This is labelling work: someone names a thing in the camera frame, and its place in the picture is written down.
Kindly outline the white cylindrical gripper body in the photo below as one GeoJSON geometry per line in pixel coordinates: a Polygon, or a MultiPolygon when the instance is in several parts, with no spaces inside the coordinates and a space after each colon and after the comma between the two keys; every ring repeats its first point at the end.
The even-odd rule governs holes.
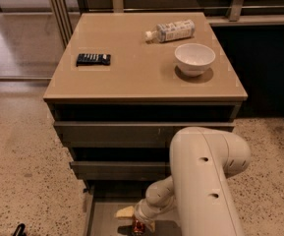
{"type": "Polygon", "coordinates": [[[175,201],[170,199],[166,206],[150,205],[146,199],[140,200],[134,208],[135,218],[144,224],[152,223],[159,215],[172,210],[175,207],[175,201]]]}

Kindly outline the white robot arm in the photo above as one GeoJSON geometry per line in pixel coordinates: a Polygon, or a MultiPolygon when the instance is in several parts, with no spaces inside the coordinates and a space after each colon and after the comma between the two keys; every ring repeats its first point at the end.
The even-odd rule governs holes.
{"type": "Polygon", "coordinates": [[[156,217],[178,211],[182,236],[245,236],[227,179],[247,169],[251,149],[240,136],[202,127],[177,132],[169,149],[171,175],[152,183],[145,198],[118,210],[141,235],[156,217]]]}

